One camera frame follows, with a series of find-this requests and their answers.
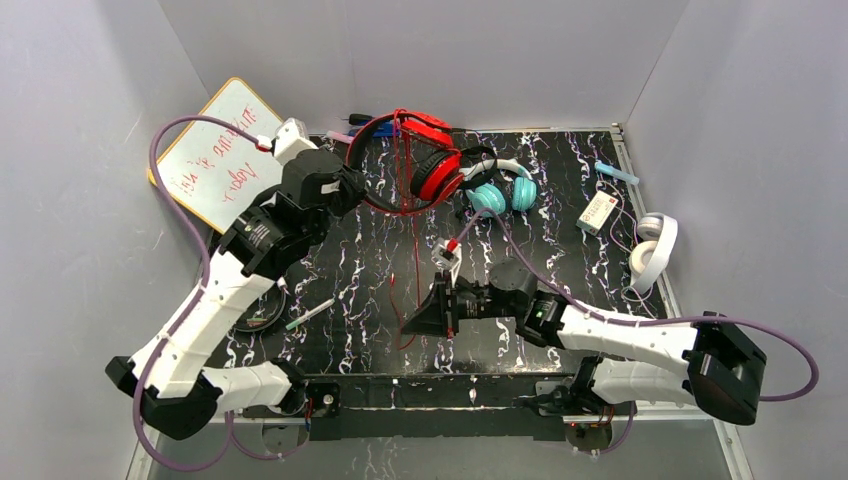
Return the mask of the red headphones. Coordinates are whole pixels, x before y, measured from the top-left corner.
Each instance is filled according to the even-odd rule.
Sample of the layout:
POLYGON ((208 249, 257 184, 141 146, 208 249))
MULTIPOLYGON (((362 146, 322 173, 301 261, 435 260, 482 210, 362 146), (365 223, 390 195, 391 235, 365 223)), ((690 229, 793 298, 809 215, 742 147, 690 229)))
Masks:
POLYGON ((454 128, 425 114, 398 108, 383 115, 351 113, 347 123, 354 132, 345 163, 364 171, 365 153, 371 139, 387 132, 394 142, 399 199, 391 202, 374 191, 365 196, 371 209, 393 217, 414 219, 457 192, 461 152, 453 141, 454 128))

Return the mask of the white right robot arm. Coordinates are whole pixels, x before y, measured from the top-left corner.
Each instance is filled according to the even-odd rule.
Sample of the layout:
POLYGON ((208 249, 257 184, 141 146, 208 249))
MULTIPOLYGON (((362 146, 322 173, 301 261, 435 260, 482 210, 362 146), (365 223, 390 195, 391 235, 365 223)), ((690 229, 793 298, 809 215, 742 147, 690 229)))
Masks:
POLYGON ((651 326, 647 318, 613 320, 543 290, 514 258, 496 264, 481 284, 449 270, 401 324, 404 334, 449 338, 463 320, 509 318, 516 334, 540 348, 585 351, 572 383, 540 395, 554 409, 596 411, 646 401, 694 405, 727 423, 755 423, 766 354, 736 325, 715 316, 682 326, 651 326))

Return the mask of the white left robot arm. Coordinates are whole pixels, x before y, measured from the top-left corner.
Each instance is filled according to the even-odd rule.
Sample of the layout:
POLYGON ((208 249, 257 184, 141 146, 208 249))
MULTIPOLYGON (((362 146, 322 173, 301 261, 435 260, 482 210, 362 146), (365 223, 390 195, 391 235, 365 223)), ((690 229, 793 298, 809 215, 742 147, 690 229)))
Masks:
POLYGON ((357 208, 366 192, 364 174, 328 150, 308 149, 290 160, 280 183, 258 194, 216 251, 204 253, 198 286, 157 336, 107 364, 110 380, 132 396, 136 417, 184 440, 218 414, 296 403, 304 374, 288 361, 226 369, 207 361, 246 310, 321 244, 333 219, 357 208))

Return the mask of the black and white headphones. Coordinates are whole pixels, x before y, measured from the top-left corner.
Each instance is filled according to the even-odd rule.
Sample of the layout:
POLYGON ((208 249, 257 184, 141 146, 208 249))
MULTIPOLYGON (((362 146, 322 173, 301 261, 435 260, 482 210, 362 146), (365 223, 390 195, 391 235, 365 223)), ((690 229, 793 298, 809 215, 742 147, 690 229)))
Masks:
POLYGON ((247 308, 232 329, 239 333, 256 333, 273 326, 283 315, 288 299, 287 282, 280 278, 273 287, 247 308))

